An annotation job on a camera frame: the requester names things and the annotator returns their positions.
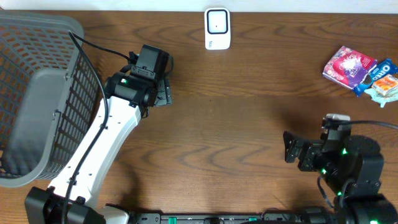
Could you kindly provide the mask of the blue Oreo cookie pack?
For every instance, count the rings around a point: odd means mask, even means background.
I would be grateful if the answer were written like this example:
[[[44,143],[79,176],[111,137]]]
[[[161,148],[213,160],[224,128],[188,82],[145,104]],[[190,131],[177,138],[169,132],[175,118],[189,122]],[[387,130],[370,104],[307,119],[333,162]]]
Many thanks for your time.
[[[363,82],[353,88],[353,92],[356,96],[361,96],[375,81],[386,75],[393,75],[395,73],[397,73],[397,65],[394,64],[390,58],[387,58],[375,66],[374,69],[365,76]]]

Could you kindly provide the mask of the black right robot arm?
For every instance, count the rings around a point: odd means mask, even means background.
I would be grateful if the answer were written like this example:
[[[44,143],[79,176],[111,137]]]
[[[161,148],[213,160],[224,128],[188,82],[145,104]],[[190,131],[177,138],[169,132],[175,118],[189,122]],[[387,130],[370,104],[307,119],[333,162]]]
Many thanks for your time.
[[[383,194],[384,158],[373,139],[352,135],[349,126],[329,128],[319,140],[284,132],[285,161],[302,172],[318,172],[335,193],[338,223],[397,223],[397,209]]]

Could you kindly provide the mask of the orange small box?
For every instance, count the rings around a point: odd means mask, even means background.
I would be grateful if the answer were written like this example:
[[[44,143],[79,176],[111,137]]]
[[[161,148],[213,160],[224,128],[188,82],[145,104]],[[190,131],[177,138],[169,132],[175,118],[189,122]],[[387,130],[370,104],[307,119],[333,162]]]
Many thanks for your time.
[[[372,89],[382,96],[386,96],[393,90],[397,89],[397,78],[392,75],[386,75],[385,77],[375,81],[372,84]]]

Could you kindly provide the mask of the light green snack packet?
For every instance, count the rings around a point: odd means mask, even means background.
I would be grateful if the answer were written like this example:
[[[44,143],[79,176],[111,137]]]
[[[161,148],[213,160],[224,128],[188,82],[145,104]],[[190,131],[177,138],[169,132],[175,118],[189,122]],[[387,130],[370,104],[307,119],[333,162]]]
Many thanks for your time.
[[[374,102],[379,103],[381,108],[385,107],[386,103],[397,101],[397,89],[392,90],[386,95],[381,94],[373,88],[367,89],[364,92],[368,94]]]

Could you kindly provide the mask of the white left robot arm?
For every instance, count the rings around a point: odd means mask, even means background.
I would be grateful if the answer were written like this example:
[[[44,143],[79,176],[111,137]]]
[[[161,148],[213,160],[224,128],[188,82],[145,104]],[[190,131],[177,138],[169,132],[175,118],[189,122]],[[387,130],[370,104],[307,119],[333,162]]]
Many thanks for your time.
[[[96,207],[103,182],[149,108],[170,102],[169,73],[139,69],[109,77],[95,119],[66,167],[47,189],[34,187],[25,198],[29,223],[128,223],[128,211]]]

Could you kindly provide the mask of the red purple snack bag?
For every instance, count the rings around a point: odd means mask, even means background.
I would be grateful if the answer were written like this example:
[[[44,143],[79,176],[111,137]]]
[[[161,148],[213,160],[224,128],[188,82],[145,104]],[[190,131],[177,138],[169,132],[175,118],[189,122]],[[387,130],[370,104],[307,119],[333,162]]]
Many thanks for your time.
[[[377,60],[351,48],[342,46],[326,63],[322,75],[350,90],[361,84]]]

